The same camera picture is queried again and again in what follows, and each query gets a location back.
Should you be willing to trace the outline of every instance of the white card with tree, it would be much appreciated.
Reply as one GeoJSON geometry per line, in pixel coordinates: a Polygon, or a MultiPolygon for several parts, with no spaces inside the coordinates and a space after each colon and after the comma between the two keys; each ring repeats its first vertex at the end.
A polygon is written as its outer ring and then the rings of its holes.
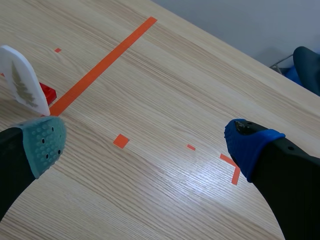
{"type": "Polygon", "coordinates": [[[19,103],[42,115],[50,115],[46,96],[25,56],[12,47],[0,46],[0,73],[19,103]]]}

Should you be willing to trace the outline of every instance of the orange tape strip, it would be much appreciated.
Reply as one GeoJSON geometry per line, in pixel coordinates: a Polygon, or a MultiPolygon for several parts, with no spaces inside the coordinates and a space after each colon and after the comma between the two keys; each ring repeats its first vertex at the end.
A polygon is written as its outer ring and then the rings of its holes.
{"type": "Polygon", "coordinates": [[[196,148],[195,148],[194,146],[190,145],[190,144],[188,144],[187,147],[190,148],[190,149],[193,150],[193,151],[196,150],[196,148]]]}
{"type": "Polygon", "coordinates": [[[234,173],[233,173],[233,177],[232,177],[232,180],[231,180],[231,183],[234,184],[234,185],[237,185],[238,184],[238,180],[239,180],[239,177],[240,177],[240,173],[241,173],[241,170],[240,168],[237,166],[234,170],[234,173]]]}
{"type": "Polygon", "coordinates": [[[113,49],[104,59],[92,68],[80,81],[67,91],[51,107],[52,116],[59,116],[66,108],[79,97],[111,64],[113,64],[132,44],[134,44],[157,20],[149,17],[131,35],[113,49]]]}
{"type": "Polygon", "coordinates": [[[240,177],[240,172],[241,172],[240,168],[235,164],[235,162],[231,158],[227,157],[226,155],[223,155],[222,153],[220,154],[220,158],[226,161],[228,164],[231,164],[232,166],[235,167],[231,183],[234,185],[237,185],[240,177]]]}
{"type": "Polygon", "coordinates": [[[221,153],[221,154],[220,154],[220,158],[221,158],[222,160],[226,161],[228,164],[231,164],[232,166],[238,168],[238,166],[235,164],[235,162],[234,162],[231,158],[227,157],[226,155],[223,155],[223,154],[221,153]]]}

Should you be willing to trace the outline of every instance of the wooden table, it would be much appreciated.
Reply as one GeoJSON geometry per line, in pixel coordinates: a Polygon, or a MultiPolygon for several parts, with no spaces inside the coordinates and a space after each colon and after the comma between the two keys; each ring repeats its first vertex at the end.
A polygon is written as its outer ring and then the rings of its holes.
{"type": "MultiPolygon", "coordinates": [[[[224,127],[245,118],[319,157],[316,95],[149,0],[0,6],[1,43],[58,97],[157,19],[60,115],[65,151],[13,204],[1,240],[283,239],[258,190],[243,175],[231,183],[224,127]],[[119,134],[129,139],[123,149],[113,144],[119,134]]],[[[1,130],[38,117],[1,76],[0,93],[1,130]]]]}

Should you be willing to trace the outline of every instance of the blue chair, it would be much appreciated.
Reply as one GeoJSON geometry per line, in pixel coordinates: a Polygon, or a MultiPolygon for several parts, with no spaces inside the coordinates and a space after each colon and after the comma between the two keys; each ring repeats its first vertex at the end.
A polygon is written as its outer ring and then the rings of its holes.
{"type": "Polygon", "coordinates": [[[301,85],[320,96],[320,54],[300,46],[293,52],[293,62],[301,85]]]}

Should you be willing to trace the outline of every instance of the gray wall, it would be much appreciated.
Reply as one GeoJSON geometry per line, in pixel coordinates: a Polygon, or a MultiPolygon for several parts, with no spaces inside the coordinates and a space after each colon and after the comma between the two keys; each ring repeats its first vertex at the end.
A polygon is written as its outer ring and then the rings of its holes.
{"type": "Polygon", "coordinates": [[[320,50],[319,0],[153,1],[267,66],[299,46],[320,50]]]}

